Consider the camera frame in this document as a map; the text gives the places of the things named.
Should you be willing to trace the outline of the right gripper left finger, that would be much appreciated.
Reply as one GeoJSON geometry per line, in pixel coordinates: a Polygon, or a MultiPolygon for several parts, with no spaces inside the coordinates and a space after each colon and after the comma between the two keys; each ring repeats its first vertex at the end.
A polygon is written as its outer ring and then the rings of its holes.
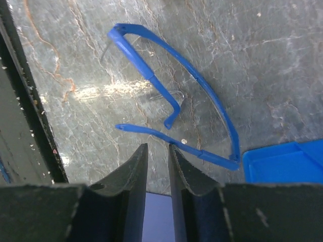
{"type": "Polygon", "coordinates": [[[148,145],[92,184],[1,187],[1,241],[141,241],[148,145]]]}

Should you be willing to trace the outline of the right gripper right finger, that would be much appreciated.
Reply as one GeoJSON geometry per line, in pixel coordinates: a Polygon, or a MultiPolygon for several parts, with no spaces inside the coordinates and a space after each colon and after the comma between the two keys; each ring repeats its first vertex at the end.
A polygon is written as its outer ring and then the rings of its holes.
{"type": "Polygon", "coordinates": [[[322,185],[220,184],[169,146],[176,241],[322,241],[322,185]]]}

